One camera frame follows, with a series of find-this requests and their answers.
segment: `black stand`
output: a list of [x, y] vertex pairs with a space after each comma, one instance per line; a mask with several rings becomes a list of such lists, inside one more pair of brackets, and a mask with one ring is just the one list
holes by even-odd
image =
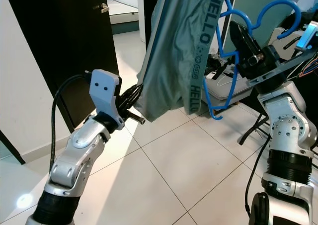
[[266, 131], [264, 131], [263, 129], [260, 128], [260, 126], [263, 125], [264, 123], [269, 126], [269, 124], [267, 123], [267, 121], [269, 119], [268, 116], [266, 116], [264, 119], [261, 120], [262, 116], [263, 116], [263, 114], [260, 113], [255, 124], [247, 132], [245, 132], [245, 134], [242, 136], [241, 140], [239, 141], [240, 145], [243, 145], [246, 138], [249, 136], [249, 134], [251, 134], [255, 130], [260, 130], [266, 136], [268, 136], [268, 137], [270, 136]]

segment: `white tiled floor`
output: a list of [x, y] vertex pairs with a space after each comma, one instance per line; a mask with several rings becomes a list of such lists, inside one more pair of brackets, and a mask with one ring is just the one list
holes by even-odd
[[[123, 91], [137, 82], [145, 45], [138, 32], [115, 35], [114, 41]], [[253, 132], [243, 146], [237, 143], [258, 115], [245, 105], [221, 115], [221, 121], [211, 119], [203, 104], [190, 116], [181, 108], [142, 126], [128, 120], [126, 128], [112, 134], [93, 167], [76, 225], [247, 224], [244, 191], [265, 138]], [[262, 191], [267, 154], [253, 178], [250, 203]], [[13, 156], [0, 163], [0, 223], [23, 225], [43, 191], [49, 157], [23, 166]], [[318, 180], [316, 170], [313, 178]], [[316, 187], [316, 223], [317, 192]]]

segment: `door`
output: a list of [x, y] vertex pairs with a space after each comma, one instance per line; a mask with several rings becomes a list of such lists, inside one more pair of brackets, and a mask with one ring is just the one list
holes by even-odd
[[[85, 70], [119, 74], [109, 14], [100, 8], [106, 0], [9, 1], [53, 95]], [[95, 108], [88, 91], [79, 79], [62, 93], [58, 106], [70, 131]]]

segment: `door handle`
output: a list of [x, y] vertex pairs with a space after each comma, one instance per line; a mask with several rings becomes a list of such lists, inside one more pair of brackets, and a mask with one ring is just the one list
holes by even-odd
[[105, 3], [102, 3], [102, 4], [99, 6], [99, 8], [100, 8], [100, 12], [101, 12], [101, 13], [105, 13], [105, 12], [108, 12], [108, 11], [109, 11], [109, 7], [108, 7], [107, 4], [105, 4]]

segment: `white baseboard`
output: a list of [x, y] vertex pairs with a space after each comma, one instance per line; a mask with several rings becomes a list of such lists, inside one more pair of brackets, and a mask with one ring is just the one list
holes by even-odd
[[[69, 137], [65, 137], [63, 139], [56, 141], [55, 151], [64, 148], [66, 146], [68, 139], [69, 139]], [[29, 163], [31, 161], [34, 161], [34, 160], [41, 158], [45, 155], [48, 155], [50, 153], [51, 153], [51, 143], [49, 143], [48, 145], [45, 145], [43, 147], [36, 148], [36, 149], [29, 151], [25, 154], [22, 154], [21, 157], [24, 159], [24, 161], [26, 163]]]

